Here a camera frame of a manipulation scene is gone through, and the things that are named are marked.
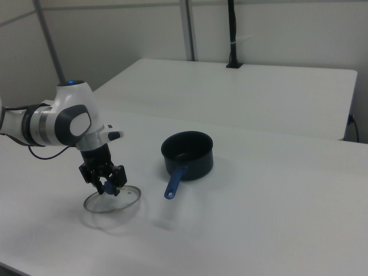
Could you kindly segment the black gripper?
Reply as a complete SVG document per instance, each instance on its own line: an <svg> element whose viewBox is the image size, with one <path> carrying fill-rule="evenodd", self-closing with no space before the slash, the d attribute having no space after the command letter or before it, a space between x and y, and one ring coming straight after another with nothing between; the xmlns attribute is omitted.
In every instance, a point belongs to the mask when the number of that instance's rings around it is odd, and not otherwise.
<svg viewBox="0 0 368 276"><path fill-rule="evenodd" d="M99 195L106 192L118 196L120 189L127 183L127 176L124 166L113 165L109 146L104 144L91 151L82 151L81 155L83 163L79 171L85 182L92 184ZM106 179L105 190L101 178Z"/></svg>

